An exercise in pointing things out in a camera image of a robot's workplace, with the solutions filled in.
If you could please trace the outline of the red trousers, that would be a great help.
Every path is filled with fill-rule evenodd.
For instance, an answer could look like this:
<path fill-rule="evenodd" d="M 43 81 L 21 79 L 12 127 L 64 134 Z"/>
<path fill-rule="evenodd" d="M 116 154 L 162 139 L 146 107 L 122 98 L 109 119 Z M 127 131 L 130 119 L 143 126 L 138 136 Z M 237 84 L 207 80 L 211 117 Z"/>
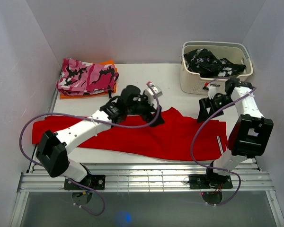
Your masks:
<path fill-rule="evenodd" d="M 183 116 L 173 107 L 163 111 L 161 116 L 165 123 L 157 127 L 113 127 L 79 144 L 79 147 L 174 161 L 215 160 L 226 151 L 226 122 L 210 120 L 193 142 L 201 126 L 196 119 Z"/>

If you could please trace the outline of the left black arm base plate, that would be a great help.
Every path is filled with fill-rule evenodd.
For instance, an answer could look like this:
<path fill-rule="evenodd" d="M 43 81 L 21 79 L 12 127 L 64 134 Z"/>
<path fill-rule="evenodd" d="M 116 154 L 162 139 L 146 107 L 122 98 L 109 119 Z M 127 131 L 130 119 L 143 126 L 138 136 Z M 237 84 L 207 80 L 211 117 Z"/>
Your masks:
<path fill-rule="evenodd" d="M 87 175 L 79 184 L 84 185 L 85 187 L 76 185 L 70 180 L 66 179 L 64 181 L 63 188 L 65 190 L 85 190 L 86 187 L 89 187 L 94 190 L 103 190 L 105 188 L 105 175 Z"/>

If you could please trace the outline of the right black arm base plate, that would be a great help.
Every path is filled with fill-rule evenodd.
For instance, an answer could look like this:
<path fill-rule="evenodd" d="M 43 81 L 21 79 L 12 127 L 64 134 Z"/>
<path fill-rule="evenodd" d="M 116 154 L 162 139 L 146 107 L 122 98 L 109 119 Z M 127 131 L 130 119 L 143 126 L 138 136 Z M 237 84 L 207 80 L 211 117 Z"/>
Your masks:
<path fill-rule="evenodd" d="M 230 176 L 208 176 L 205 174 L 192 174 L 188 177 L 190 189 L 232 189 L 233 184 Z"/>

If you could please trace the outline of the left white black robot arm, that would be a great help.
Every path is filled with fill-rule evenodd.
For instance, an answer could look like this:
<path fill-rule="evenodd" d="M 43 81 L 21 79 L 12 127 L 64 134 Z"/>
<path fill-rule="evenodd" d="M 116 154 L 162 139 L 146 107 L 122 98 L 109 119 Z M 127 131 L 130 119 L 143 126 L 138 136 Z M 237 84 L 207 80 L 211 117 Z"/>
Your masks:
<path fill-rule="evenodd" d="M 139 115 L 146 126 L 163 124 L 158 98 L 162 90 L 147 83 L 142 92 L 128 85 L 119 96 L 112 97 L 94 114 L 57 132 L 47 130 L 42 134 L 36 157 L 52 177 L 64 176 L 81 189 L 97 187 L 90 171 L 82 164 L 69 159 L 68 155 L 80 144 L 112 127 L 120 127 L 127 116 Z"/>

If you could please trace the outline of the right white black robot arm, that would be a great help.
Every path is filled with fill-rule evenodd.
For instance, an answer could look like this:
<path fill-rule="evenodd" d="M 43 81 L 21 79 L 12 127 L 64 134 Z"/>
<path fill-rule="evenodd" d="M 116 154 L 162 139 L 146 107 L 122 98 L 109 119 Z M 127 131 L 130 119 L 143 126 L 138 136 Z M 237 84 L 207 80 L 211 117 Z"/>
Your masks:
<path fill-rule="evenodd" d="M 225 82 L 225 93 L 216 93 L 215 87 L 206 83 L 208 97 L 199 100 L 198 123 L 223 115 L 223 110 L 235 106 L 238 120 L 233 127 L 226 151 L 206 169 L 203 175 L 190 175 L 191 189 L 231 189 L 231 171 L 241 162 L 263 155 L 274 123 L 259 111 L 249 82 L 230 78 Z"/>

